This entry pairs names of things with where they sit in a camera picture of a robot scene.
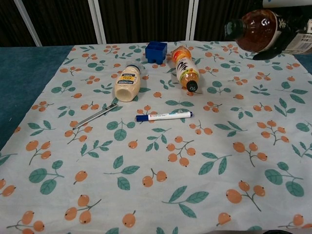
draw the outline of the blue cube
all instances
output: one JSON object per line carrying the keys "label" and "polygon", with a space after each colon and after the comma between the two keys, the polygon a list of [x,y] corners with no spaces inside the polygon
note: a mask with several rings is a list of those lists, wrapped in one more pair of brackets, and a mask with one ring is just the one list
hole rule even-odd
{"label": "blue cube", "polygon": [[151,41],[145,48],[145,57],[148,63],[162,64],[167,54],[167,43]]}

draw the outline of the brown bottle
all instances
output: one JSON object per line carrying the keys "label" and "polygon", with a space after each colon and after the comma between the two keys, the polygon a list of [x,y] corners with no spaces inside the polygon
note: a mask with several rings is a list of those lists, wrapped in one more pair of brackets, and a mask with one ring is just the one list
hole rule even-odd
{"label": "brown bottle", "polygon": [[278,17],[268,9],[251,11],[225,25],[225,36],[243,50],[258,53],[269,49],[279,36]]}

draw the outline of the table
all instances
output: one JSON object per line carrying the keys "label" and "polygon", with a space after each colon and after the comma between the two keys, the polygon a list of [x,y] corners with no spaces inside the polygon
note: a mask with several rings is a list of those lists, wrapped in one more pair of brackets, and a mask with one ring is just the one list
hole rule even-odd
{"label": "table", "polygon": [[[146,44],[75,46],[0,156],[0,232],[207,233],[310,227],[311,75],[292,56],[250,60],[234,43],[187,46],[200,89],[181,89]],[[129,60],[140,93],[105,108]],[[193,111],[136,123],[135,115]]]}

